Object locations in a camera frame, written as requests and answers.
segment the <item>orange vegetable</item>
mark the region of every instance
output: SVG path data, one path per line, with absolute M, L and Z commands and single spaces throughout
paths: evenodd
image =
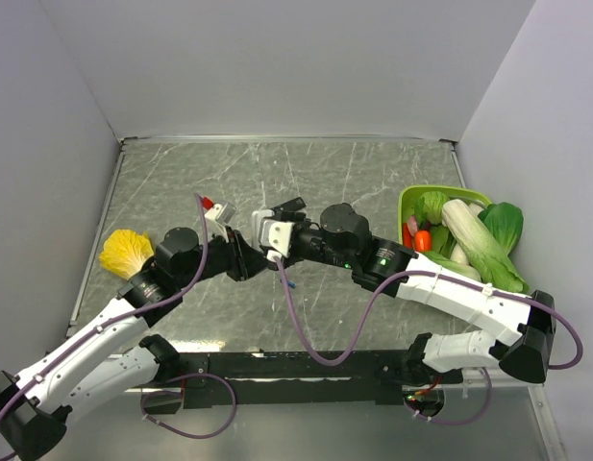
M 432 248 L 431 233 L 427 230 L 419 230 L 413 236 L 413 249 L 416 252 L 429 252 Z
M 409 233 L 408 223 L 403 223 L 403 245 L 408 248 L 413 248 L 411 245 L 411 234 Z

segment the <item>bok choy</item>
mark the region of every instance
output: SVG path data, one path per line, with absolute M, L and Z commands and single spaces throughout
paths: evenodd
M 529 286 L 507 257 L 484 223 L 475 217 L 462 200 L 451 200 L 442 209 L 443 223 L 465 251 L 469 263 L 484 283 L 514 293 L 526 293 Z

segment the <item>zip tie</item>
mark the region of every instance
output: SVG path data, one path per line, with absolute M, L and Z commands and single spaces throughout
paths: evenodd
M 439 280 L 439 274 L 441 274 L 441 271 L 442 270 L 443 270 L 443 268 L 441 266 L 439 266 L 437 268 L 437 272 L 435 273 L 434 278 L 432 279 L 431 291 L 429 291 L 429 293 L 427 294 L 426 299 L 423 301 L 424 304 L 428 304 L 429 303 L 429 299 L 431 298 L 432 291 L 437 286 L 437 281 Z
M 490 298 L 493 295 L 493 288 L 492 283 L 487 283 L 485 286 L 482 287 L 482 294 L 485 295 L 487 298 Z

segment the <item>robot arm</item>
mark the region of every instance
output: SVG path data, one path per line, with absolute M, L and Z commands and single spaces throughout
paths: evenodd
M 266 268 L 263 255 L 228 226 L 233 214 L 228 203 L 207 207 L 205 221 L 216 235 L 209 242 L 200 279 L 226 273 L 245 280 Z M 144 338 L 118 360 L 106 359 L 183 301 L 174 298 L 192 282 L 202 253 L 195 231 L 169 231 L 142 269 L 88 325 L 16 376 L 0 372 L 0 432 L 22 461 L 38 459 L 52 449 L 64 435 L 66 422 L 71 425 L 127 389 L 175 375 L 179 355 L 157 335 Z M 141 309 L 164 301 L 168 304 L 163 308 Z M 115 321 L 107 326 L 110 320 Z M 2 413 L 21 390 L 24 394 L 16 404 Z
M 425 367 L 428 375 L 434 375 L 498 365 L 518 379 L 545 380 L 555 334 L 555 322 L 549 315 L 493 296 L 490 286 L 462 278 L 396 242 L 372 235 L 368 221 L 349 205 L 326 208 L 319 225 L 300 211 L 305 207 L 301 198 L 256 211 L 251 247 L 240 232 L 227 225 L 233 206 L 209 201 L 206 205 L 206 221 L 216 235 L 209 242 L 209 257 L 200 279 L 226 273 L 234 280 L 246 280 L 267 267 L 276 269 L 275 257 L 280 257 L 285 267 L 303 260 L 343 267 L 352 271 L 355 283 L 369 291 L 395 274 L 410 271 L 408 277 L 387 283 L 383 293 L 429 304 L 482 330 L 448 336 L 421 334 L 409 349 L 408 367 Z M 0 373 L 0 412 L 12 396 L 36 382 L 0 423 L 1 433 L 21 460 L 38 459 L 48 452 L 65 433 L 66 421 L 71 424 L 128 388 L 175 375 L 172 367 L 178 354 L 160 337 L 145 338 L 118 360 L 105 360 L 182 302 L 179 298 L 164 308 L 136 314 L 141 307 L 179 293 L 192 281 L 201 260 L 197 234 L 187 228 L 171 230 L 142 270 L 91 323 L 17 376 Z M 430 273 L 435 277 L 425 277 Z M 461 283 L 444 279 L 448 273 Z M 553 306 L 552 297 L 545 293 L 531 296 Z M 127 313 L 133 315 L 102 328 L 108 319 Z M 61 361 L 65 350 L 92 332 L 96 334 Z M 56 364 L 54 369 L 41 376 L 39 372 L 51 363 Z
M 474 282 L 396 242 L 372 235 L 368 221 L 348 204 L 326 208 L 319 224 L 306 218 L 301 211 L 304 206 L 298 198 L 254 213 L 253 246 L 266 254 L 271 267 L 276 266 L 276 257 L 285 267 L 302 260 L 342 267 L 351 270 L 352 280 L 369 291 L 407 271 L 408 277 L 389 283 L 383 293 L 428 304 L 482 329 L 456 335 L 421 334 L 411 346 L 412 356 L 437 373 L 500 367 L 526 382 L 545 381 L 556 329 L 550 315 L 502 298 L 498 295 L 503 292 L 491 285 Z M 531 298 L 554 307 L 553 298 L 544 292 L 535 291 Z

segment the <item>green plastic basket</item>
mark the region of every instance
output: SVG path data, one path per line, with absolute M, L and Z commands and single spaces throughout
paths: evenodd
M 413 209 L 415 202 L 425 192 L 443 192 L 451 199 L 461 199 L 467 203 L 476 203 L 486 208 L 492 201 L 481 192 L 477 190 L 464 189 L 462 187 L 452 187 L 450 185 L 433 185 L 433 184 L 422 184 L 422 185 L 411 185 L 406 187 L 401 192 L 399 197 L 399 243 L 403 243 L 403 223 L 405 223 L 410 214 L 409 210 Z

